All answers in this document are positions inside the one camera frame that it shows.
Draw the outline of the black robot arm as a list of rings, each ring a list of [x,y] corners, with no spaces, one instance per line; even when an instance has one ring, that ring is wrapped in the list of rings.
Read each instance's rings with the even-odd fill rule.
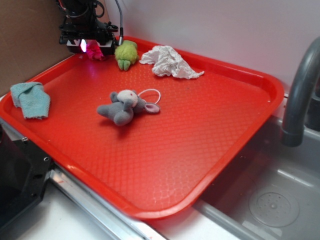
[[[83,41],[96,41],[103,56],[113,55],[118,41],[116,25],[99,19],[105,14],[104,5],[98,0],[58,0],[57,6],[64,15],[59,26],[59,43],[69,52],[82,54]]]

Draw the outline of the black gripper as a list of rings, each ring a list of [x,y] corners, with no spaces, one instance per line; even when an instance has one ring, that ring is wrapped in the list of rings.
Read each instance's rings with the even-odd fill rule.
[[[59,30],[61,31],[59,43],[66,43],[71,53],[86,53],[85,40],[95,40],[103,56],[115,54],[117,40],[113,39],[114,33],[118,32],[119,28],[111,22],[101,22],[95,17],[89,19],[65,17]]]

